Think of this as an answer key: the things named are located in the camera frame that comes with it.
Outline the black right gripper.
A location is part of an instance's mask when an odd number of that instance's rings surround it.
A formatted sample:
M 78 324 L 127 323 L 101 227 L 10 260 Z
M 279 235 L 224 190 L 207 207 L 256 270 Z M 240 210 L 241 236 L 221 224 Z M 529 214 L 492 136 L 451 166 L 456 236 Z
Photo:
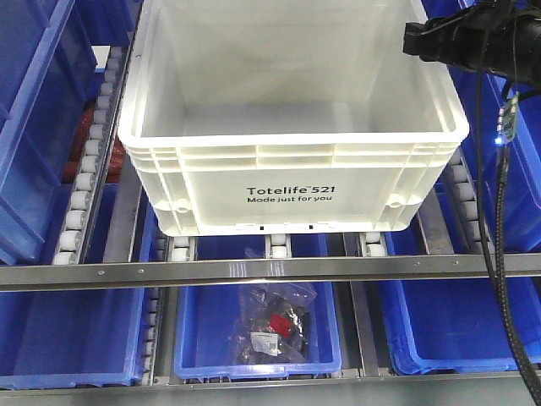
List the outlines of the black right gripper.
M 540 2 L 482 1 L 448 17 L 405 24 L 402 51 L 425 62 L 540 86 Z

